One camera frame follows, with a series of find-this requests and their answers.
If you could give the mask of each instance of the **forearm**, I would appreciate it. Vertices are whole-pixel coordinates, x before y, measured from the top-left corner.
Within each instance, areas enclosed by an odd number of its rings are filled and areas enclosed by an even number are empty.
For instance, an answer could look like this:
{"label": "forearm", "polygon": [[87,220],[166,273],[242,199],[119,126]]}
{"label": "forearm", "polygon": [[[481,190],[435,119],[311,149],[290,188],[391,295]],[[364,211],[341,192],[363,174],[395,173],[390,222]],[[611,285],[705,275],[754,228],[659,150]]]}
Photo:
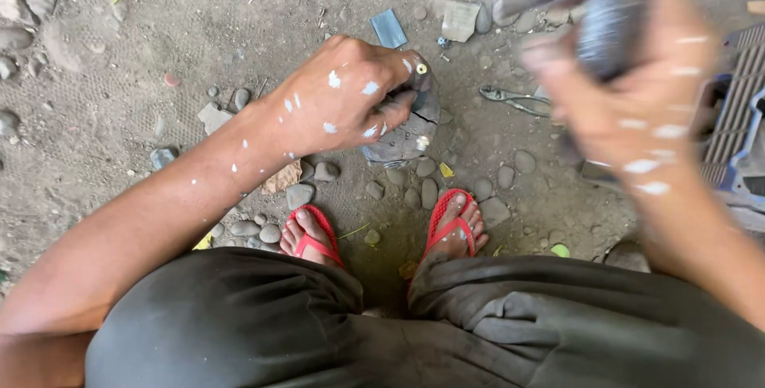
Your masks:
{"label": "forearm", "polygon": [[292,161],[280,146],[284,136],[271,125],[278,124],[275,117],[267,102],[254,102],[64,234],[9,295],[0,333],[97,329],[132,285],[189,250]]}
{"label": "forearm", "polygon": [[698,285],[765,331],[765,253],[731,219],[691,162],[667,166],[660,174],[667,192],[634,193],[656,239],[645,249],[652,266]]}

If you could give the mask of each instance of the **dirt ground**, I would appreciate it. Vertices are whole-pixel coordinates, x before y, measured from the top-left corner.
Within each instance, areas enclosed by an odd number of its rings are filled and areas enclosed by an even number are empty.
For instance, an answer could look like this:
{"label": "dirt ground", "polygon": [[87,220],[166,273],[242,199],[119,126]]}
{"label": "dirt ground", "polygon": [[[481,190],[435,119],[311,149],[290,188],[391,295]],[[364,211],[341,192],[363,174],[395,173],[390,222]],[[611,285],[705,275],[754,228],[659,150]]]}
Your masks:
{"label": "dirt ground", "polygon": [[[428,155],[446,158],[457,130],[469,138],[451,166],[456,177],[445,179],[438,172],[432,177],[441,186],[469,190],[476,178],[491,178],[497,196],[511,208],[512,218],[489,232],[485,253],[492,255],[502,246],[502,255],[551,255],[540,241],[551,229],[560,229],[571,256],[591,260],[636,229],[636,214],[625,197],[581,181],[575,167],[559,159],[554,139],[559,127],[477,98],[485,84],[529,93],[536,89],[530,76],[512,72],[520,67],[516,52],[521,39],[512,27],[495,25],[486,35],[474,34],[443,51],[435,43],[441,20],[434,11],[429,8],[425,20],[415,18],[415,9],[428,8],[433,0],[122,1],[129,7],[124,22],[112,16],[109,0],[58,0],[32,47],[3,53],[22,67],[11,80],[0,82],[0,109],[16,112],[22,126],[20,141],[0,140],[5,166],[0,171],[0,268],[9,273],[2,293],[57,237],[149,174],[149,151],[174,146],[182,152],[203,139],[196,113],[206,103],[225,104],[224,96],[240,87],[254,93],[262,87],[263,93],[273,90],[326,33],[375,43],[369,19],[388,8],[409,40],[404,48],[430,61],[441,85],[441,103],[454,115],[439,127]],[[721,33],[757,21],[746,12],[747,0],[698,1]],[[327,26],[320,27],[319,20]],[[536,31],[547,28],[540,20]],[[24,64],[38,52],[45,52],[51,64],[34,78]],[[451,61],[441,59],[441,53]],[[178,87],[165,85],[167,71],[181,78]],[[207,95],[213,85],[221,95]],[[159,116],[167,127],[157,136]],[[518,174],[510,189],[499,190],[497,169],[500,163],[512,165],[518,150],[534,156],[536,169]],[[367,306],[400,309],[406,283],[398,267],[419,260],[430,215],[409,209],[403,194],[409,187],[419,189],[423,179],[411,169],[407,186],[397,187],[382,168],[368,167],[357,150],[308,157],[312,165],[319,161],[333,161],[342,171],[334,182],[309,181],[317,188],[314,203],[328,212],[338,235],[371,223],[369,228],[382,236],[375,247],[363,242],[366,230],[339,241],[349,270],[366,288]],[[370,180],[386,188],[382,200],[364,190]],[[281,224],[289,213],[284,192],[255,192],[241,206],[240,214],[225,218],[226,226],[257,213]],[[524,227],[531,233],[524,233]],[[229,238],[226,233],[214,246],[226,246]],[[237,244],[245,246],[244,240]]]}

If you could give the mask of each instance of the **blurred hand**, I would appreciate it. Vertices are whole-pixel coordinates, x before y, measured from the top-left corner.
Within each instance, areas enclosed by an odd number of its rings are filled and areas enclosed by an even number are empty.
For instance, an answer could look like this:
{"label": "blurred hand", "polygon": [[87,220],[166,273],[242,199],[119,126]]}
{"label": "blurred hand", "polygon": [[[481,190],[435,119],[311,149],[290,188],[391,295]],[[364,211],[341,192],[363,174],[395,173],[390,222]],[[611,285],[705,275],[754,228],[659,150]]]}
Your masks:
{"label": "blurred hand", "polygon": [[579,68],[574,36],[534,40],[523,61],[587,157],[627,180],[691,161],[689,127],[718,45],[691,2],[653,0],[637,67],[606,86]]}
{"label": "blurred hand", "polygon": [[396,51],[337,35],[269,94],[276,128],[285,128],[295,154],[368,145],[409,117],[417,93],[379,105],[422,63],[414,51]]}

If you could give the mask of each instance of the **pliers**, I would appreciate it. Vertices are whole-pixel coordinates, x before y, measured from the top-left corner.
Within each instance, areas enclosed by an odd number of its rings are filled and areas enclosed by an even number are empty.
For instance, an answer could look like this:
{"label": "pliers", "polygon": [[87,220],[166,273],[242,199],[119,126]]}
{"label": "pliers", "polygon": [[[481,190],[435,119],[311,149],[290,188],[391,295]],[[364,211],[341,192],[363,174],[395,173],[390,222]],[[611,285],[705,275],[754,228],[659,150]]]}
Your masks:
{"label": "pliers", "polygon": [[521,110],[522,112],[526,112],[534,116],[540,116],[542,118],[550,117],[550,114],[547,112],[539,112],[536,110],[532,110],[514,101],[514,100],[532,100],[532,101],[540,102],[542,104],[546,104],[547,106],[549,106],[550,105],[549,99],[538,97],[538,96],[530,96],[526,94],[521,94],[518,92],[497,90],[492,88],[491,85],[482,86],[481,88],[478,89],[478,93],[480,93],[481,96],[483,96],[483,98],[487,100],[504,102],[505,104],[509,104],[512,107],[515,107],[516,109]]}

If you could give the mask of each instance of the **foot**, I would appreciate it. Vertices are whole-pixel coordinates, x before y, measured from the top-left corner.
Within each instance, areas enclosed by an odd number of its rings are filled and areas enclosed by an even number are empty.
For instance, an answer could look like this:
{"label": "foot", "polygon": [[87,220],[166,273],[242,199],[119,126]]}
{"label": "foot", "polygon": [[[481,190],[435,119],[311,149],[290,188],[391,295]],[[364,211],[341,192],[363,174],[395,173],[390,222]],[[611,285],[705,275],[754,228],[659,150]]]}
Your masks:
{"label": "foot", "polygon": [[[483,234],[483,221],[479,220],[481,218],[481,211],[478,209],[478,203],[476,203],[475,200],[471,201],[467,205],[465,212],[460,215],[460,211],[465,205],[465,200],[465,194],[463,193],[456,194],[449,200],[449,206],[446,208],[444,216],[441,217],[441,221],[438,223],[436,231],[440,230],[457,217],[461,217],[473,230],[476,252],[478,252],[489,241],[489,237],[486,234]],[[460,227],[455,227],[443,239],[438,240],[428,252],[433,251],[445,252],[449,254],[449,259],[466,258],[471,255],[471,248],[470,244],[467,242],[467,236]]]}
{"label": "foot", "polygon": [[[319,223],[316,222],[316,218],[307,210],[298,210],[297,219],[289,219],[282,229],[282,242],[279,246],[282,246],[282,250],[279,253],[289,256],[294,256],[298,248],[300,239],[307,234],[309,237],[313,237],[319,243],[327,246],[327,249],[332,249],[332,243],[330,238],[324,232]],[[317,251],[313,246],[305,246],[303,255],[300,257],[313,261],[314,263],[321,264],[322,266],[333,266],[340,268],[339,264],[334,262],[330,257]]]}

